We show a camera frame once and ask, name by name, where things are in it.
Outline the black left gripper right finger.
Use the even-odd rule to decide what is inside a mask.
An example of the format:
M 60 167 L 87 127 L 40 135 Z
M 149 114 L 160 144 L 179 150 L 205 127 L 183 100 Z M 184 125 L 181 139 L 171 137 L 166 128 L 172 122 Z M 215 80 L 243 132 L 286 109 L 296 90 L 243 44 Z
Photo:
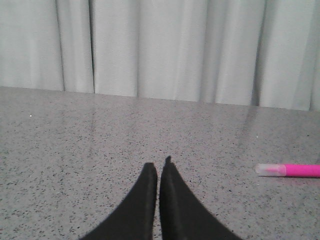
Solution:
M 168 156 L 161 174 L 159 214 L 164 240 L 239 240 L 196 198 Z

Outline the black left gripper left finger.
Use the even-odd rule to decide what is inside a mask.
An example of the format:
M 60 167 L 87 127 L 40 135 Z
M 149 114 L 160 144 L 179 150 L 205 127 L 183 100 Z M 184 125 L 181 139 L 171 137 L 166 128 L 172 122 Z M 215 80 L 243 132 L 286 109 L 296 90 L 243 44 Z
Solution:
M 151 240 L 157 199 L 157 171 L 147 162 L 117 208 L 83 240 Z

